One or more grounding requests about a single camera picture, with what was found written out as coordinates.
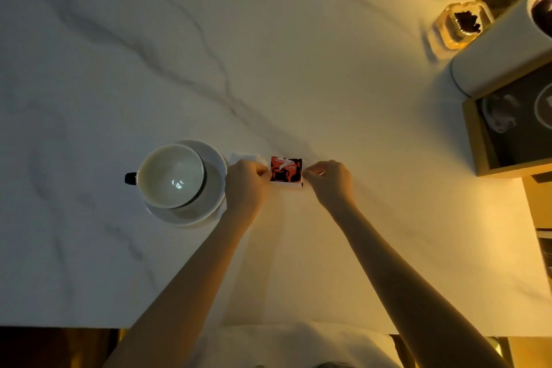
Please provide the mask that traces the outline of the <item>wooden framed picture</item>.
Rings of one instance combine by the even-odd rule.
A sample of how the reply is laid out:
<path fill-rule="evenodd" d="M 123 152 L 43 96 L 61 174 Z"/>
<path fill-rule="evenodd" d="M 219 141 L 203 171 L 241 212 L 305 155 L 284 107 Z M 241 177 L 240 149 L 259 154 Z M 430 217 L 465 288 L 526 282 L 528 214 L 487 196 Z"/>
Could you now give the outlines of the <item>wooden framed picture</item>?
<path fill-rule="evenodd" d="M 552 60 L 465 100 L 475 174 L 552 181 Z"/>

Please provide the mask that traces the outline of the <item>person's right hand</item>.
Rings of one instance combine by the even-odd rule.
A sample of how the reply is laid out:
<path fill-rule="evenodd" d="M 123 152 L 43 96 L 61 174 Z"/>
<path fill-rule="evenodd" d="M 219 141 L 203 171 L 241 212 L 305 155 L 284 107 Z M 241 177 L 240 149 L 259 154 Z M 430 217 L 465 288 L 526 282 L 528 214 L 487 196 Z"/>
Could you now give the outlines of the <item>person's right hand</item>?
<path fill-rule="evenodd" d="M 318 201 L 328 211 L 354 205 L 351 173 L 341 162 L 320 161 L 306 168 L 303 173 L 317 173 L 323 176 L 322 186 L 313 190 Z"/>

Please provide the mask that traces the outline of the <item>white saucer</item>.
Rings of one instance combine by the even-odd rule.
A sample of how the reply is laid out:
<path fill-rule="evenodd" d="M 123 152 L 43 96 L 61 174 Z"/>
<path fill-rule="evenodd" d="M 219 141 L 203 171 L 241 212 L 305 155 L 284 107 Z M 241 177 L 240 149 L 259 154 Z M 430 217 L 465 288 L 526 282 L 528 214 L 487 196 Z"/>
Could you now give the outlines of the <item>white saucer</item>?
<path fill-rule="evenodd" d="M 211 218 L 225 197 L 227 162 L 220 152 L 209 143 L 198 140 L 180 140 L 177 144 L 194 149 L 206 167 L 206 182 L 197 199 L 186 206 L 162 209 L 143 201 L 145 208 L 155 218 L 176 227 L 202 224 Z"/>

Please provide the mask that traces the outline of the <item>white coffee cup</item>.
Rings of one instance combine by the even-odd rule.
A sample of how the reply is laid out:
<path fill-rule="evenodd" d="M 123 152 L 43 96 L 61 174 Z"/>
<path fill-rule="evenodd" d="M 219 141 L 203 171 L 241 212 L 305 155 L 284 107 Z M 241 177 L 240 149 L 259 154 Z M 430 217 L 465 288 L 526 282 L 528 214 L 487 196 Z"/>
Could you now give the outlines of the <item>white coffee cup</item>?
<path fill-rule="evenodd" d="M 137 172 L 125 174 L 124 182 L 137 187 L 147 204 L 170 210 L 194 202 L 207 178 L 200 155 L 193 148 L 174 143 L 151 152 Z"/>

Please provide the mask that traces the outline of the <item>glass ashtray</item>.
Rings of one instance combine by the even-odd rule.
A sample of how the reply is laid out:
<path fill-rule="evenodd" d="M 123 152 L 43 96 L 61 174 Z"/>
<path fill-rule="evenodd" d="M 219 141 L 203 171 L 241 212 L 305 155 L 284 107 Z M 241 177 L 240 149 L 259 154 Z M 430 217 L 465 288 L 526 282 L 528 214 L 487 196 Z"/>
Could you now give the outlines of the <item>glass ashtray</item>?
<path fill-rule="evenodd" d="M 433 27 L 445 48 L 461 50 L 491 27 L 494 20 L 485 2 L 452 3 L 437 17 Z"/>

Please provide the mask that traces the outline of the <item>person's white shirt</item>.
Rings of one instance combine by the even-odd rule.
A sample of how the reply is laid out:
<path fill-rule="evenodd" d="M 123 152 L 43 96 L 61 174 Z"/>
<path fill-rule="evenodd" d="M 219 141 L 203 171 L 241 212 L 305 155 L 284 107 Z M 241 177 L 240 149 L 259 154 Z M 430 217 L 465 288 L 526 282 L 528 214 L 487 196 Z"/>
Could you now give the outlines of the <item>person's white shirt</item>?
<path fill-rule="evenodd" d="M 392 337 L 349 325 L 238 325 L 201 338 L 186 368 L 403 368 Z"/>

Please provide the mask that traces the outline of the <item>red coffee sachet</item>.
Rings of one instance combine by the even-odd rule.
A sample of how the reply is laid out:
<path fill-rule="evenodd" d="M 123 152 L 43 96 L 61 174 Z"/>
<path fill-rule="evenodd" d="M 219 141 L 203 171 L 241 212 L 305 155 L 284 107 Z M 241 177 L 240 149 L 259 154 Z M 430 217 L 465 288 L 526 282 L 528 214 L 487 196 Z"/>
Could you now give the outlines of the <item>red coffee sachet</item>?
<path fill-rule="evenodd" d="M 286 158 L 282 156 L 271 157 L 271 179 L 270 183 L 280 184 L 287 187 L 302 188 L 302 165 L 301 158 Z"/>

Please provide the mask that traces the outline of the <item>person's left forearm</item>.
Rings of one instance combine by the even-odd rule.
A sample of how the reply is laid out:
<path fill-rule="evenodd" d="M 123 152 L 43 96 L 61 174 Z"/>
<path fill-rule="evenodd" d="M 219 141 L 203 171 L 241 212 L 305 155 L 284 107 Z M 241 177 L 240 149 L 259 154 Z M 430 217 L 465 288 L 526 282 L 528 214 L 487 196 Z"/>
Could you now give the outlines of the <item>person's left forearm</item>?
<path fill-rule="evenodd" d="M 102 368 L 183 368 L 234 253 L 259 209 L 228 206 L 217 226 L 129 329 Z"/>

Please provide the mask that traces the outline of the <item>person's right forearm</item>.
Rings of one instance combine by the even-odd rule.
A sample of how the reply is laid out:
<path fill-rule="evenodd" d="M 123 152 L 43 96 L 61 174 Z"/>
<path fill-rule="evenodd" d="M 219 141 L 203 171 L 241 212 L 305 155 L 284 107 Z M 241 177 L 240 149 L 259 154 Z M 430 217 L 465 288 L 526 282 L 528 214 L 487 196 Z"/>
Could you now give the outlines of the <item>person's right forearm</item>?
<path fill-rule="evenodd" d="M 420 368 L 509 368 L 487 339 L 418 274 L 350 201 L 327 210 Z"/>

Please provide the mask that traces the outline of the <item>person's left hand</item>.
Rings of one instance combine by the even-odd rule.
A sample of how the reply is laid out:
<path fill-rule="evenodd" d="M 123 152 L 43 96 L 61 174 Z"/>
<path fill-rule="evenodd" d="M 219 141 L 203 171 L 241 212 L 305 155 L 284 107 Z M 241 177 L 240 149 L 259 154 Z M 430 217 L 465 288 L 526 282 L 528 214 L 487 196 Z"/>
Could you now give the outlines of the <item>person's left hand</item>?
<path fill-rule="evenodd" d="M 254 221 L 267 194 L 261 190 L 261 176 L 266 171 L 266 165 L 244 158 L 228 167 L 225 195 L 231 216 L 249 224 Z"/>

